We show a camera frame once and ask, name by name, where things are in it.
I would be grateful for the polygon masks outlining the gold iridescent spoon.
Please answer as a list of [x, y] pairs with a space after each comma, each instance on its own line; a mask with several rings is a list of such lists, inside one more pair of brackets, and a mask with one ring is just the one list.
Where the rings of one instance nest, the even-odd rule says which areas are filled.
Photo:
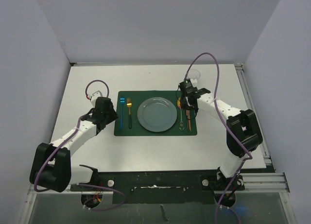
[[182, 107], [181, 107], [181, 99], [177, 98], [177, 107], [180, 110], [180, 125], [179, 125], [179, 130], [184, 131], [184, 123], [183, 123], [183, 116], [182, 116]]

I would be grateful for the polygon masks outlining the copper knife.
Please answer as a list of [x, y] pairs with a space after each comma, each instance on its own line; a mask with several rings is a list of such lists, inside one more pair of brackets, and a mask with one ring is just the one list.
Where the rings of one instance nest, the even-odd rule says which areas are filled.
[[186, 110], [186, 117], [187, 117], [187, 128], [191, 132], [191, 116], [190, 110]]

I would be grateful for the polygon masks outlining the clear plastic cup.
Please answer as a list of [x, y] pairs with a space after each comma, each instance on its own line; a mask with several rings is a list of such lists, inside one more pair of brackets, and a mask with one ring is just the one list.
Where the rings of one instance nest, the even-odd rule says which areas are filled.
[[198, 80], [200, 77], [201, 77], [201, 73], [200, 73], [200, 71], [198, 71], [196, 69], [190, 69], [188, 74], [187, 74], [188, 79]]

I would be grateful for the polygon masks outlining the blue plastic spoon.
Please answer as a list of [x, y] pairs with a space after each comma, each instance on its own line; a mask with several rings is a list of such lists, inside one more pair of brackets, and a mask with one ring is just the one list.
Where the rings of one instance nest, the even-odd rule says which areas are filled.
[[125, 98], [121, 97], [120, 98], [120, 104], [121, 104], [121, 120], [120, 120], [120, 129], [123, 129], [123, 108], [125, 105]]

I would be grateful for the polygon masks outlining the dark green placemat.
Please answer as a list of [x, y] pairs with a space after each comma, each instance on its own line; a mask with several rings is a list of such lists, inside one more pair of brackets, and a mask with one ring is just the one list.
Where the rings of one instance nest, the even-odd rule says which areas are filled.
[[[194, 118], [194, 111], [190, 112], [191, 116], [191, 132], [187, 128], [187, 117], [186, 112], [182, 110], [182, 116], [183, 116], [183, 123], [184, 123], [184, 131], [179, 130], [180, 125], [180, 110], [177, 107], [177, 98], [181, 96], [179, 91], [173, 91], [173, 90], [149, 90], [149, 91], [119, 91], [118, 93], [118, 104], [117, 104], [117, 114], [119, 118], [115, 121], [115, 127], [114, 127], [114, 135], [116, 137], [129, 137], [129, 136], [195, 136], [197, 135], [197, 126], [196, 126], [196, 120]], [[120, 129], [120, 120], [121, 120], [121, 104], [120, 104], [120, 98], [125, 98], [125, 105], [123, 108], [123, 129]], [[150, 132], [146, 129], [144, 129], [140, 123], [138, 122], [137, 118], [137, 111], [138, 107], [141, 105], [141, 103], [149, 98], [153, 97], [162, 97], [169, 101], [171, 101], [176, 109], [177, 109], [177, 120], [173, 127], [171, 127], [169, 130], [164, 132]], [[128, 127], [128, 107], [127, 107], [127, 98], [131, 98], [132, 100], [132, 128], [129, 129]]]

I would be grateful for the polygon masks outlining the gold fork green handle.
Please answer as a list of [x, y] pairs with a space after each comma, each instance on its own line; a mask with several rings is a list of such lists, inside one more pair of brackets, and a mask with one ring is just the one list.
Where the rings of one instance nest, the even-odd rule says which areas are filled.
[[128, 127], [129, 129], [132, 128], [132, 111], [131, 111], [131, 108], [132, 108], [132, 100], [131, 98], [127, 98], [127, 107], [128, 107]]

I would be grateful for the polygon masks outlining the teal round plate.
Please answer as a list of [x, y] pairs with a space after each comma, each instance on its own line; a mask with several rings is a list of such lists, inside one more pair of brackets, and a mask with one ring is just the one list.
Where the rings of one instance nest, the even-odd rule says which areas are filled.
[[140, 125], [150, 132], [169, 130], [177, 120], [175, 105], [162, 97], [144, 100], [138, 107], [137, 118]]

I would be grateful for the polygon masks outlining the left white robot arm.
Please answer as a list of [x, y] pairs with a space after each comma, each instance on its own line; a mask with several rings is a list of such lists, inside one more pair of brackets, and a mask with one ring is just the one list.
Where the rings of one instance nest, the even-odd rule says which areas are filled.
[[51, 143], [39, 144], [29, 178], [34, 190], [63, 192], [74, 184], [82, 184], [87, 190], [96, 189], [99, 178], [95, 174], [98, 170], [86, 165], [73, 166], [71, 157], [117, 118], [111, 99], [98, 97], [93, 108], [79, 117], [72, 130]]

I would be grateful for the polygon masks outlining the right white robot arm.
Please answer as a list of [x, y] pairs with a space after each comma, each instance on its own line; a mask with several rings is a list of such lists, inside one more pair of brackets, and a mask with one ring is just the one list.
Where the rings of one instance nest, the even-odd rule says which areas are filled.
[[198, 89], [190, 79], [178, 85], [181, 91], [181, 107], [185, 110], [205, 111], [219, 120], [226, 129], [226, 145], [229, 153], [219, 167], [221, 172], [216, 183], [221, 189], [228, 189], [234, 183], [234, 174], [251, 160], [251, 153], [262, 144], [263, 137], [253, 110], [241, 110], [220, 100], [206, 88]]

